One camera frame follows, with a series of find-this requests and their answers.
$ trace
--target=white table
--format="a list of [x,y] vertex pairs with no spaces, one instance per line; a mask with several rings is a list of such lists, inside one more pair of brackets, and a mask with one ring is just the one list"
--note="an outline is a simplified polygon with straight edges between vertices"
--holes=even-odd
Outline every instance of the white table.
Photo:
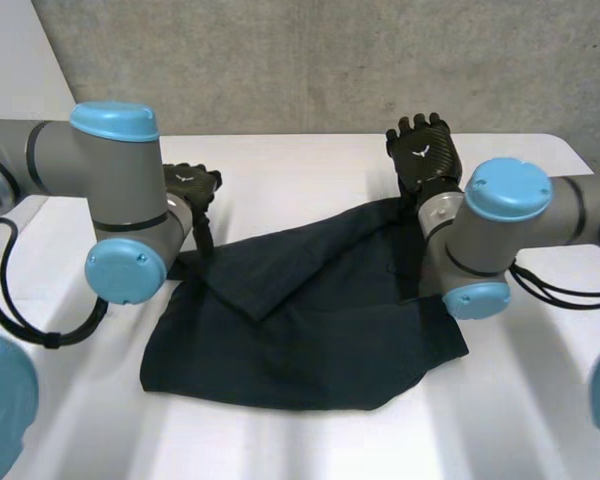
[[[548,135],[456,135],[465,180],[515,156],[550,175],[590,173]],[[164,137],[164,161],[205,163],[225,184],[211,208],[218,243],[326,218],[395,195],[381,135]],[[25,315],[66,331],[91,310],[83,262],[94,242],[83,200],[50,199],[24,229],[11,285]],[[525,252],[567,287],[600,289],[594,247]],[[87,342],[27,346],[41,407],[10,480],[598,479],[600,433],[587,377],[600,354],[600,311],[546,306],[512,284],[502,315],[461,322],[471,353],[370,413],[290,414],[146,394],[147,340],[173,291],[112,307]]]

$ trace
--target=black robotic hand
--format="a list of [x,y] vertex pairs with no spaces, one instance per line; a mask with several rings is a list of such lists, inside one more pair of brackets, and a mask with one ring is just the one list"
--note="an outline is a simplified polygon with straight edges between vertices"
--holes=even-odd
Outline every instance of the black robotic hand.
[[218,171],[208,172],[204,165],[191,166],[187,163],[164,165],[164,180],[167,192],[183,199],[193,215],[193,238],[202,256],[213,254],[213,237],[206,216],[216,190],[222,186]]
[[457,185],[462,176],[462,165],[456,147],[451,140],[447,123],[437,113],[427,122],[422,113],[398,122],[400,134],[394,129],[387,131],[387,153],[393,159],[399,178],[400,193],[406,197],[425,197],[438,188]]

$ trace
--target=gray wall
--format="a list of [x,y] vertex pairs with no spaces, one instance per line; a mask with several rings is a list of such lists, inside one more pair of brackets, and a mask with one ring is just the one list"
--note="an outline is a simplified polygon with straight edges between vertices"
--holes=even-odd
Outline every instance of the gray wall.
[[600,0],[33,0],[77,101],[165,134],[547,132],[600,167]]

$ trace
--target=gray robot arm segment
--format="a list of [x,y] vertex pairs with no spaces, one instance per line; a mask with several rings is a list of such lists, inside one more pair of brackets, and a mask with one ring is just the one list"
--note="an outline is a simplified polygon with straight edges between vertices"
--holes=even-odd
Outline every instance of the gray robot arm segment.
[[600,246],[600,176],[549,178],[533,165],[494,159],[476,170],[461,197],[440,194],[419,210],[433,271],[423,293],[442,293],[457,318],[506,308],[504,274],[521,249]]
[[83,104],[70,122],[0,120],[0,215],[28,195],[87,199],[98,244],[85,272],[113,303],[150,298],[191,231],[190,208],[166,192],[143,105]]

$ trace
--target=dark green cloth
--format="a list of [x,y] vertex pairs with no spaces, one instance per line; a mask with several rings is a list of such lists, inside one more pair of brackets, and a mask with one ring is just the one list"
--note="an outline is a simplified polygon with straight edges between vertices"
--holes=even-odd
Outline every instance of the dark green cloth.
[[146,391],[290,410],[377,408],[468,353],[418,298],[424,240],[400,199],[182,254],[146,347]]

